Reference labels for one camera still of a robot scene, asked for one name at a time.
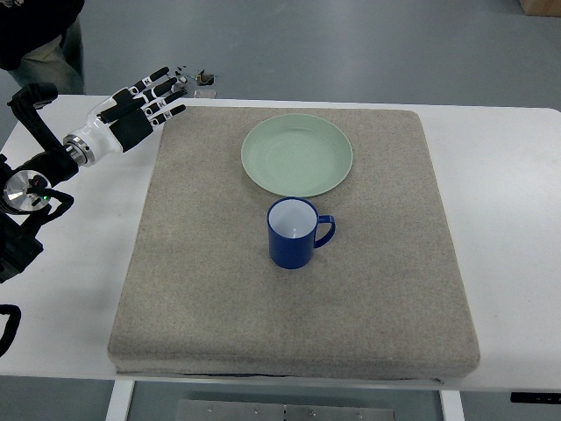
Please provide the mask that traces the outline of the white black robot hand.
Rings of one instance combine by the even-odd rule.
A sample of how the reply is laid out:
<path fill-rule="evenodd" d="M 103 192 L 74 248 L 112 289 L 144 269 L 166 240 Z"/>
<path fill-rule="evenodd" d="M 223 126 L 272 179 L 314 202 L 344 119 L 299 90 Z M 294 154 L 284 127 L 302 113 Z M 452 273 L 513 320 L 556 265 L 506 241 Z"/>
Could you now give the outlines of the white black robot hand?
<path fill-rule="evenodd" d="M 109 153 L 125 153 L 154 129 L 186 110 L 177 101 L 187 94 L 187 78 L 161 68 L 109 96 L 90 111 L 85 126 L 63 141 L 79 166 L 90 167 Z"/>

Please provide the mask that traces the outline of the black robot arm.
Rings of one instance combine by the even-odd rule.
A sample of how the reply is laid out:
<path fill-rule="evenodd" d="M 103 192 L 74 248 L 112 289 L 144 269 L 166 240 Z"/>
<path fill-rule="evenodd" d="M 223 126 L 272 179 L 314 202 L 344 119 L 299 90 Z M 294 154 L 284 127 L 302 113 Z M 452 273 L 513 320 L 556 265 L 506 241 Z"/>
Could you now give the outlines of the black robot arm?
<path fill-rule="evenodd" d="M 43 252 L 36 236 L 43 225 L 59 218 L 74 198 L 54 187 L 78 173 L 86 156 L 62 144 L 38 114 L 58 96 L 48 82 L 22 88 L 8 102 L 14 116 L 35 138 L 43 152 L 17 168 L 1 156 L 1 281 L 22 273 Z"/>

